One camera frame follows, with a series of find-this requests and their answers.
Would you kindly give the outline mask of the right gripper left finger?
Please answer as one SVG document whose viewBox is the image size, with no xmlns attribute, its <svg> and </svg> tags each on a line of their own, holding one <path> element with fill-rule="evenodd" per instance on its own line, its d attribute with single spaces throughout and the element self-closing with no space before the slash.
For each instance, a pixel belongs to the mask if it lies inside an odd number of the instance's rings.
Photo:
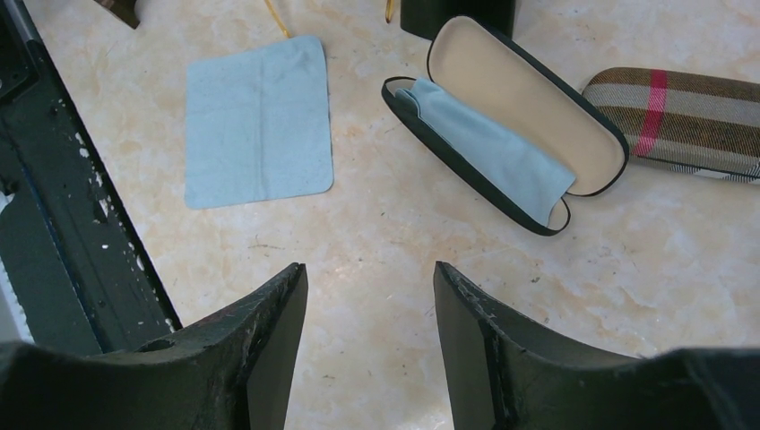
<svg viewBox="0 0 760 430">
<path fill-rule="evenodd" d="M 293 263 L 256 291 L 135 351 L 1 347 L 4 429 L 281 429 L 307 308 Z"/>
</svg>

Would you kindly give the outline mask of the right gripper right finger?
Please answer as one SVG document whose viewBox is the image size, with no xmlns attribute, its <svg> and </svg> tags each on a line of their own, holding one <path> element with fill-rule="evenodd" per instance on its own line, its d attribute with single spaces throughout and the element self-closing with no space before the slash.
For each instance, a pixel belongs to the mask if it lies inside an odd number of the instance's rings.
<svg viewBox="0 0 760 430">
<path fill-rule="evenodd" d="M 573 340 L 438 262 L 436 318 L 458 429 L 756 429 L 757 348 L 649 358 Z"/>
</svg>

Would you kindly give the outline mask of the blue cleaning cloth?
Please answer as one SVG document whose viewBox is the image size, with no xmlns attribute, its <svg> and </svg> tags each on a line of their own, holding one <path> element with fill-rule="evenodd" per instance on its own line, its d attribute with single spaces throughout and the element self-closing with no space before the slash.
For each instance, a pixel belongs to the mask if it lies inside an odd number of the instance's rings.
<svg viewBox="0 0 760 430">
<path fill-rule="evenodd" d="M 319 194 L 333 181 L 319 38 L 297 36 L 188 66 L 188 208 Z"/>
<path fill-rule="evenodd" d="M 440 161 L 521 227 L 544 237 L 571 219 L 576 176 L 544 150 L 427 79 L 394 79 L 388 107 Z"/>
</svg>

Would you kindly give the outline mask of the black textured glasses case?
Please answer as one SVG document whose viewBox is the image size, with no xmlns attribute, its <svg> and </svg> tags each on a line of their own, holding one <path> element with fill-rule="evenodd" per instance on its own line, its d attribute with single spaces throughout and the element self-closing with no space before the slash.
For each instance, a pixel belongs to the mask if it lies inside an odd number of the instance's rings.
<svg viewBox="0 0 760 430">
<path fill-rule="evenodd" d="M 625 137 L 597 108 L 506 35 L 472 18 L 450 19 L 431 42 L 427 76 L 387 79 L 383 99 L 394 79 L 430 80 L 558 160 L 576 176 L 565 199 L 603 193 L 629 160 Z"/>
</svg>

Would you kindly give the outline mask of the plaid glasses case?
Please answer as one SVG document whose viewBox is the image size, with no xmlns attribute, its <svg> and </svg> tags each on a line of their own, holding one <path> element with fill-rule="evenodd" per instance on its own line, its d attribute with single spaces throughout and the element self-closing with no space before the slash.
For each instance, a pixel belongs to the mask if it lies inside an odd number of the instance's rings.
<svg viewBox="0 0 760 430">
<path fill-rule="evenodd" d="M 758 84 L 614 67 L 593 76 L 582 94 L 626 137 L 636 162 L 758 184 Z"/>
</svg>

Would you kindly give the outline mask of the orange tinted sunglasses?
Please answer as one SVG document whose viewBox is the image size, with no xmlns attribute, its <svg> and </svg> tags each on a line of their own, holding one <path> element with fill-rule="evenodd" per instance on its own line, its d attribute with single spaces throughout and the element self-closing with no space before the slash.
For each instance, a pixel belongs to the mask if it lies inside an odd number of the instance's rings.
<svg viewBox="0 0 760 430">
<path fill-rule="evenodd" d="M 272 1 L 271 0 L 264 0 L 264 4 L 266 5 L 266 8 L 273 18 L 274 22 L 276 23 L 277 27 L 283 34 L 283 36 L 286 39 L 291 39 L 292 35 L 283 22 L 282 18 L 278 15 L 277 11 L 275 10 Z M 385 1 L 385 7 L 384 7 L 384 21 L 386 24 L 390 24 L 393 20 L 393 14 L 395 10 L 395 1 L 394 0 L 386 0 Z"/>
</svg>

